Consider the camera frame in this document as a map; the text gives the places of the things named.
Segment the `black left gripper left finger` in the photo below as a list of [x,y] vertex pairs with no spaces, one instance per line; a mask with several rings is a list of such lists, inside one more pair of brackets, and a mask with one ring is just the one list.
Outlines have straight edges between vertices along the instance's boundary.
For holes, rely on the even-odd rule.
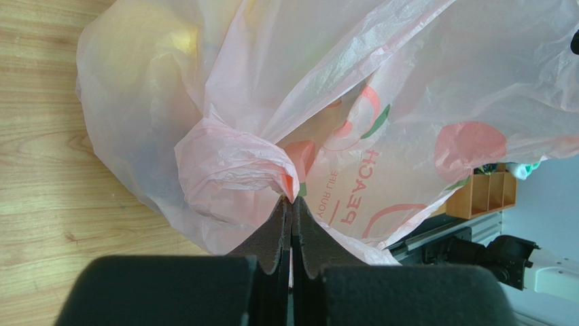
[[58,325],[262,325],[285,322],[287,198],[221,256],[110,255],[77,278]]

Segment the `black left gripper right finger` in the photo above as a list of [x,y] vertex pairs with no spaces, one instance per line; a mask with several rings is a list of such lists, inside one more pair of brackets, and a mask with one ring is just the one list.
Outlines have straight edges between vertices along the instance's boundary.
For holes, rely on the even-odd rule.
[[474,266],[371,266],[292,205],[296,325],[516,325],[490,271]]

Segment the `pink plastic bag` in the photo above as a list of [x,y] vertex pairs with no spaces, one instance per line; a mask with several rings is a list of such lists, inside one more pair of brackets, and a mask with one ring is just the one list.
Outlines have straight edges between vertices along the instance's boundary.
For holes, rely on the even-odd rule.
[[280,197],[371,264],[472,171],[578,153],[577,1],[116,1],[80,35],[94,152],[226,254]]

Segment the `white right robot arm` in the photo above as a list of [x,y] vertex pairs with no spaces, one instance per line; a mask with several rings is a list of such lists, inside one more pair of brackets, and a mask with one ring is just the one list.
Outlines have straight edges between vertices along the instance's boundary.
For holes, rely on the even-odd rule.
[[509,287],[578,302],[578,262],[522,238],[501,235],[483,245],[464,228],[423,245],[421,259],[424,264],[480,266]]

